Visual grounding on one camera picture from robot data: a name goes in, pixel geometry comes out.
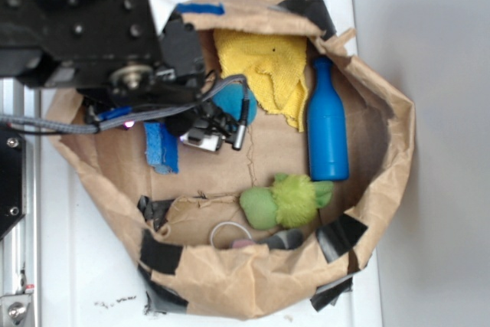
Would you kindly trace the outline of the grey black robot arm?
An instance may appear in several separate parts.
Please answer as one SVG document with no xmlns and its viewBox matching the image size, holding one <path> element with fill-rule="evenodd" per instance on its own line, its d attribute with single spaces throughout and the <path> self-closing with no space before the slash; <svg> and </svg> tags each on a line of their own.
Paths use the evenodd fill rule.
<svg viewBox="0 0 490 327">
<path fill-rule="evenodd" d="M 1 0 L 1 75 L 36 90 L 73 88 L 88 101 L 83 125 L 1 117 L 47 135 L 160 119 L 206 97 L 198 33 L 164 0 Z"/>
</svg>

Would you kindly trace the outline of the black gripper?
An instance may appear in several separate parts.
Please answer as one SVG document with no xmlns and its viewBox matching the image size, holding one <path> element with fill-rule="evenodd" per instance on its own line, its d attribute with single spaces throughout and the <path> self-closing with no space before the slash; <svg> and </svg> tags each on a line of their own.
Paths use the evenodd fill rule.
<svg viewBox="0 0 490 327">
<path fill-rule="evenodd" d="M 162 59 L 131 62 L 108 76 L 108 86 L 79 89 L 83 121 L 99 128 L 122 119 L 151 120 L 175 115 L 203 98 L 206 67 L 198 32 L 174 10 L 158 36 Z"/>
</svg>

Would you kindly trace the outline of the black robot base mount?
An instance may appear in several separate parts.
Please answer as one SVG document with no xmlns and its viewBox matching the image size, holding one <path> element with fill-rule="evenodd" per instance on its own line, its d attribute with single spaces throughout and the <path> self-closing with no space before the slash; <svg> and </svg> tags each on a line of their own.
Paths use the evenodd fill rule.
<svg viewBox="0 0 490 327">
<path fill-rule="evenodd" d="M 1 240 L 25 217 L 26 142 L 1 129 Z"/>
</svg>

